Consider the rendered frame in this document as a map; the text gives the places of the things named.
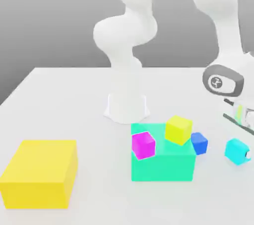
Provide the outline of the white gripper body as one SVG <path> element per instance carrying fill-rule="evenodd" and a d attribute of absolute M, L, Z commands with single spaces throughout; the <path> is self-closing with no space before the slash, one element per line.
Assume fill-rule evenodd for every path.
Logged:
<path fill-rule="evenodd" d="M 223 131 L 225 140 L 239 139 L 248 146 L 254 146 L 254 131 L 239 125 L 226 113 L 222 114 L 223 117 Z"/>

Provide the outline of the small cyan cube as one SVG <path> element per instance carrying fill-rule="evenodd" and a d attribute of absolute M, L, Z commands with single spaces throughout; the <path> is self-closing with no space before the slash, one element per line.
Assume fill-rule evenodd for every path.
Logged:
<path fill-rule="evenodd" d="M 237 138 L 233 138 L 226 143 L 225 156 L 239 166 L 251 160 L 251 158 L 247 157 L 249 151 L 248 145 Z"/>

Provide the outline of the small blue cube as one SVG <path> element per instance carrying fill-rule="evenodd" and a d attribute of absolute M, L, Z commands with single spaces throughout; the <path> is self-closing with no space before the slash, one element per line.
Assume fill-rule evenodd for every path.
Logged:
<path fill-rule="evenodd" d="M 191 142 L 197 155 L 206 153 L 208 140 L 200 132 L 191 134 Z"/>

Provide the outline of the small yellow cube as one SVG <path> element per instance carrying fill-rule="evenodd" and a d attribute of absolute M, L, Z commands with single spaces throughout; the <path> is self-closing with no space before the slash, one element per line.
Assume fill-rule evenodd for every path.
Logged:
<path fill-rule="evenodd" d="M 184 145 L 191 138 L 192 120 L 174 115 L 165 125 L 165 139 Z"/>

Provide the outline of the small magenta cube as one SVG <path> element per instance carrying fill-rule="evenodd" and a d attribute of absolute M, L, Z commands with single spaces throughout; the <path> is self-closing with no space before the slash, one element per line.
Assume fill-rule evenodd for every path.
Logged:
<path fill-rule="evenodd" d="M 131 138 L 132 151 L 138 160 L 155 156 L 156 142 L 148 131 L 134 134 Z"/>

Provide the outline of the large green box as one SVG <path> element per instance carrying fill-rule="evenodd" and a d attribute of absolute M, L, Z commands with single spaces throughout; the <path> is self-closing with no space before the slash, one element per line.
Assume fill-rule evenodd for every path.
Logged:
<path fill-rule="evenodd" d="M 132 181 L 192 181 L 196 153 L 191 140 L 184 145 L 165 139 L 165 123 L 133 123 L 131 135 L 149 132 L 155 140 L 155 155 L 138 160 L 131 153 Z"/>

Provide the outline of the large yellow box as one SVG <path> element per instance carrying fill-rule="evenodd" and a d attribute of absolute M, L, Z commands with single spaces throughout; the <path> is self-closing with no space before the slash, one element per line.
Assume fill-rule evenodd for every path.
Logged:
<path fill-rule="evenodd" d="M 2 176 L 6 209 L 67 209 L 77 173 L 75 140 L 24 140 Z"/>

